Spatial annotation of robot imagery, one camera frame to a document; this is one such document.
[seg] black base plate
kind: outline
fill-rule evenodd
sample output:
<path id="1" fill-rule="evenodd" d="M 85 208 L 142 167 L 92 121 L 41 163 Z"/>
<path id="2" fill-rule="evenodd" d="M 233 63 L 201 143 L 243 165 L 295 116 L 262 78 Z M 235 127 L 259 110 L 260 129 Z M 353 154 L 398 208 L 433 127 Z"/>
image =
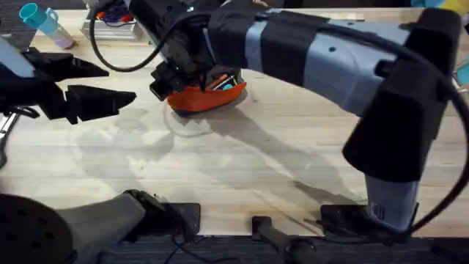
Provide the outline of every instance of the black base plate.
<path id="1" fill-rule="evenodd" d="M 393 230 L 370 221 L 365 205 L 322 205 L 320 213 L 322 231 L 329 238 L 340 238 L 341 241 L 346 241 L 348 238 L 356 240 L 357 235 L 371 239 L 398 235 Z M 410 237 L 403 237 L 392 242 L 404 243 L 408 238 Z"/>
<path id="2" fill-rule="evenodd" d="M 193 236 L 200 232 L 200 204 L 195 202 L 163 202 L 161 204 L 165 208 L 170 207 L 182 220 L 184 235 Z"/>

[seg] black tape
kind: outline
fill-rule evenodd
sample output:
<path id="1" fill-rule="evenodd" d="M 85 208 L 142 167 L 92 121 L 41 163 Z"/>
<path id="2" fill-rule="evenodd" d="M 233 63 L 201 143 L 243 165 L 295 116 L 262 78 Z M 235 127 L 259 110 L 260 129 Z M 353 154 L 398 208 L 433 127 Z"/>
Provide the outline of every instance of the black tape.
<path id="1" fill-rule="evenodd" d="M 282 11 L 272 13 L 261 35 L 262 71 L 303 86 L 308 48 L 317 33 L 315 25 L 327 18 Z"/>
<path id="2" fill-rule="evenodd" d="M 267 8 L 252 1 L 237 0 L 216 10 L 208 24 L 208 36 L 217 64 L 247 68 L 246 32 L 259 11 Z"/>

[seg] wooden tabletop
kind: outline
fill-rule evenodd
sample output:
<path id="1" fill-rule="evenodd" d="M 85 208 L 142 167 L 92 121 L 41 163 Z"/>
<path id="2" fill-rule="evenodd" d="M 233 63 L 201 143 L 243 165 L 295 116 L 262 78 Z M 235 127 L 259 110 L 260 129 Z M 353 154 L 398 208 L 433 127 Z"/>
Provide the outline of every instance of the wooden tabletop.
<path id="1" fill-rule="evenodd" d="M 332 18 L 414 21 L 417 9 L 297 10 Z M 101 65 L 79 32 L 84 11 L 58 11 L 77 40 L 69 52 Z M 467 48 L 463 38 L 462 48 Z M 38 33 L 32 46 L 60 52 Z M 105 58 L 135 65 L 152 50 L 144 41 L 99 42 Z M 110 199 L 137 188 L 170 202 L 202 205 L 201 234 L 248 235 L 255 215 L 273 218 L 289 234 L 321 234 L 312 221 L 323 204 L 366 204 L 363 174 L 341 149 L 358 118 L 300 87 L 245 70 L 247 95 L 237 105 L 182 119 L 150 91 L 156 59 L 135 73 L 63 81 L 134 91 L 138 97 L 116 117 L 78 125 L 20 118 L 0 171 L 4 192 L 55 208 Z M 439 202 L 462 170 L 465 139 L 448 111 L 432 146 L 420 185 L 418 218 Z M 418 232 L 469 236 L 469 192 Z"/>

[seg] orange object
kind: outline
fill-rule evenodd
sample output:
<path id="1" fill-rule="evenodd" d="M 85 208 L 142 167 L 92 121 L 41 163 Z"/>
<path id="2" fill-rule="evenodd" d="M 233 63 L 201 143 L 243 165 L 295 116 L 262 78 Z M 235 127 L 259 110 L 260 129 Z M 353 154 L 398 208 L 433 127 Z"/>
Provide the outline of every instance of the orange object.
<path id="1" fill-rule="evenodd" d="M 218 83 L 224 78 L 226 76 L 219 78 Z M 167 98 L 168 104 L 179 115 L 196 114 L 232 102 L 246 87 L 244 82 L 226 90 L 210 89 L 215 85 L 209 85 L 205 92 L 202 92 L 198 87 L 186 87 L 182 92 L 170 94 Z"/>
<path id="2" fill-rule="evenodd" d="M 104 12 L 99 12 L 96 17 L 99 19 L 103 19 L 105 15 L 106 14 Z"/>
<path id="3" fill-rule="evenodd" d="M 120 18 L 122 22 L 130 22 L 133 20 L 132 15 L 124 15 L 123 17 Z"/>

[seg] blue object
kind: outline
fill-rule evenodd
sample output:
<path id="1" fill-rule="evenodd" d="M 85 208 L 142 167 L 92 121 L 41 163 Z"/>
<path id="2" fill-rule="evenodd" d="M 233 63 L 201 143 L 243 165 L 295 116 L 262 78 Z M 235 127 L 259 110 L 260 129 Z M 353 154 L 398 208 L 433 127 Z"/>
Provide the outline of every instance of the blue object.
<path id="1" fill-rule="evenodd" d="M 459 85 L 469 84 L 469 62 L 457 68 L 456 77 Z"/>
<path id="2" fill-rule="evenodd" d="M 44 10 L 37 6 L 37 4 L 29 3 L 25 4 L 20 9 L 20 18 L 23 19 L 23 22 L 26 25 L 37 29 L 47 19 L 47 15 Z"/>
<path id="3" fill-rule="evenodd" d="M 35 3 L 25 4 L 20 10 L 20 18 L 26 25 L 39 29 L 44 34 L 50 34 L 59 27 L 57 13 L 51 8 L 44 11 Z"/>
<path id="4" fill-rule="evenodd" d="M 413 7 L 439 7 L 444 0 L 412 0 Z"/>
<path id="5" fill-rule="evenodd" d="M 231 89 L 231 88 L 233 88 L 233 86 L 231 84 L 227 84 L 223 87 L 223 91 L 226 89 Z"/>

